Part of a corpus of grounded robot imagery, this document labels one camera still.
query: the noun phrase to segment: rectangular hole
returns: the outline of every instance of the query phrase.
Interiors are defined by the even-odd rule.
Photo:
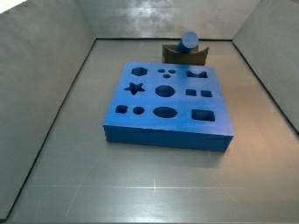
[[[212,110],[194,109],[192,111],[192,119],[205,122],[216,122],[216,115]]]

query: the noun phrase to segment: shape sorter board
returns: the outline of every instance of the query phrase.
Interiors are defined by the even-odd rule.
[[[110,142],[226,151],[234,130],[214,68],[127,62],[103,126]]]

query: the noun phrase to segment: gray wall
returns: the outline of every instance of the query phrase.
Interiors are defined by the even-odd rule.
[[[0,220],[94,41],[73,0],[30,0],[0,15]]]
[[[233,39],[261,0],[77,0],[98,38]]]
[[[299,132],[299,3],[264,0],[234,43]]]

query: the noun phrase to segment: metal floor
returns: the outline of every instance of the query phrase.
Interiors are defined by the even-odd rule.
[[[299,141],[232,42],[210,46],[236,138],[226,153],[107,143],[127,61],[177,41],[99,40],[7,223],[299,222]]]

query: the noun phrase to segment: stainless steel surface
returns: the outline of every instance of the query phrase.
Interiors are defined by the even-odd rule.
[[[98,38],[233,39],[261,0],[77,0]]]
[[[107,143],[123,65],[178,41],[98,41],[7,223],[299,222],[299,139],[232,42],[210,47],[236,138],[226,153]]]
[[[299,133],[299,4],[264,0],[234,43]]]
[[[0,220],[94,40],[71,0],[31,0],[0,14]]]

